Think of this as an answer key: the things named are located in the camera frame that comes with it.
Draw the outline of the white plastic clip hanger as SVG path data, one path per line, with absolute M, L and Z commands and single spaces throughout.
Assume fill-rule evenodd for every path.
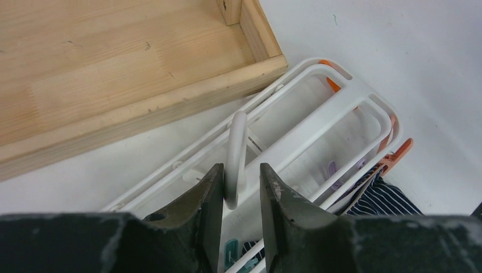
M 375 90 L 355 77 L 364 94 L 358 110 L 327 117 L 319 111 L 339 87 L 309 58 L 250 99 L 224 121 L 106 205 L 108 212 L 145 217 L 197 185 L 223 163 L 231 192 L 223 211 L 216 272 L 238 272 L 263 248 L 259 175 L 268 163 L 296 192 L 324 209 L 332 206 L 401 140 L 398 115 Z M 224 269 L 225 244 L 257 244 Z

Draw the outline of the navy striped boxer underwear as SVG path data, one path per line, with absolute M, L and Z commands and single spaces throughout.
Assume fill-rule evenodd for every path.
M 328 212 L 337 216 L 421 215 L 399 188 L 383 180 L 383 168 L 381 163 L 372 167 L 328 208 Z

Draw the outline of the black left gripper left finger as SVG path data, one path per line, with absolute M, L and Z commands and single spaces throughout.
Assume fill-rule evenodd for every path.
M 144 219 L 131 213 L 1 216 L 2 272 L 215 272 L 224 166 Z

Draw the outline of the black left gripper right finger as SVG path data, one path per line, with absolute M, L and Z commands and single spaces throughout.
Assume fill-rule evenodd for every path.
M 480 272 L 471 216 L 336 216 L 260 165 L 267 272 Z

